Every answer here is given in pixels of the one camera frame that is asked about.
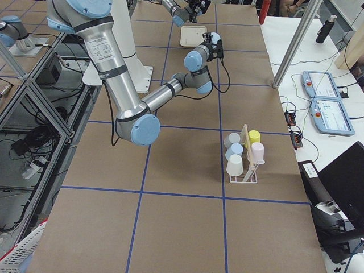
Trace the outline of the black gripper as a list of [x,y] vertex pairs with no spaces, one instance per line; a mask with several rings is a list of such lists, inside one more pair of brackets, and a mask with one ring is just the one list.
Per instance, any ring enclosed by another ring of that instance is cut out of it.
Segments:
[[206,12],[205,0],[188,0],[188,7],[192,15],[201,15]]
[[210,42],[210,38],[211,38],[211,32],[206,32],[206,33],[203,33],[202,37],[204,38],[204,41],[202,43],[202,45],[204,45],[207,49],[208,49],[208,54],[207,54],[207,61],[212,61],[214,59],[217,59],[216,58],[216,53],[215,53],[215,45],[212,44]]

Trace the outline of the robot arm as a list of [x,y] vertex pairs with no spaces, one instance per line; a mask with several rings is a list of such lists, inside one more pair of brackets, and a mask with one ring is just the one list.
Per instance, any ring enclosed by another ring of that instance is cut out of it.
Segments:
[[122,46],[134,42],[126,1],[47,1],[47,20],[50,28],[83,38],[98,77],[118,109],[116,133],[139,146],[148,146],[157,139],[160,122],[154,111],[183,89],[194,88],[200,94],[212,91],[207,63],[224,56],[219,34],[204,33],[203,43],[184,59],[188,73],[173,75],[157,90],[139,98],[136,82],[122,56]]
[[187,5],[185,7],[181,7],[172,0],[161,0],[160,3],[170,13],[174,24],[178,27],[181,27],[186,22],[197,23],[197,17],[206,13],[211,4],[211,1],[187,1]]

